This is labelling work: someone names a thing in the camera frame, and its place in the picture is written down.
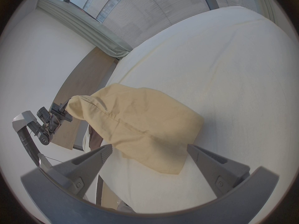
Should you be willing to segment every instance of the tan garment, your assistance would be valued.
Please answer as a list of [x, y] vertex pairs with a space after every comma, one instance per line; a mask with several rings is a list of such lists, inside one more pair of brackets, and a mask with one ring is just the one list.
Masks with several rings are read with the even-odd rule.
[[107, 86], [73, 96], [66, 110], [86, 120], [113, 147], [160, 173], [179, 174], [204, 119], [153, 89]]

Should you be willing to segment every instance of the white cloth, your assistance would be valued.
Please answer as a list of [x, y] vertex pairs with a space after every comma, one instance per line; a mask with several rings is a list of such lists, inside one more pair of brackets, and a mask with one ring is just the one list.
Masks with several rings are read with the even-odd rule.
[[[160, 90], [204, 117], [199, 144], [280, 175], [252, 223], [271, 211], [299, 166], [299, 51], [274, 23], [242, 7], [185, 19], [135, 48], [108, 84]], [[215, 199], [190, 157], [179, 175], [155, 172], [116, 149], [100, 171], [137, 213], [170, 212]]]

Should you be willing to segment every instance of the wire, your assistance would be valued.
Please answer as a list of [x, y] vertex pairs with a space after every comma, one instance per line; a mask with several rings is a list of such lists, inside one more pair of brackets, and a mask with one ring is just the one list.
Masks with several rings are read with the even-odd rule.
[[[52, 158], [49, 158], [49, 157], [47, 157], [47, 156], [45, 156], [45, 157], [48, 158], [48, 159], [52, 159]], [[61, 162], [61, 161], [59, 161], [59, 160], [57, 160], [57, 159], [53, 159], [53, 160], [58, 161], [58, 162]]]

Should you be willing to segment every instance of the white tablecloth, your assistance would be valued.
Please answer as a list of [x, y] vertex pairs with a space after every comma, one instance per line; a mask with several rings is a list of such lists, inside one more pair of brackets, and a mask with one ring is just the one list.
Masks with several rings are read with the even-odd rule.
[[[108, 84], [160, 90], [205, 119], [200, 146], [280, 175], [263, 218], [299, 166], [299, 50], [274, 23], [242, 7], [183, 20], [135, 48]], [[190, 157], [179, 175], [160, 174], [118, 150], [100, 175], [138, 213], [177, 211], [216, 198]]]

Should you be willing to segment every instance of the white bedsheet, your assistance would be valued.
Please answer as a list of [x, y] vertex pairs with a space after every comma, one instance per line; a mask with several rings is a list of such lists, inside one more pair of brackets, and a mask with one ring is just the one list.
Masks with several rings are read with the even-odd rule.
[[[135, 48], [107, 85], [160, 90], [205, 118], [200, 146], [280, 175], [259, 221], [299, 166], [299, 50], [274, 23], [242, 7], [183, 20]], [[190, 157], [179, 175], [160, 174], [118, 150], [100, 171], [138, 213], [191, 208], [216, 198]]]

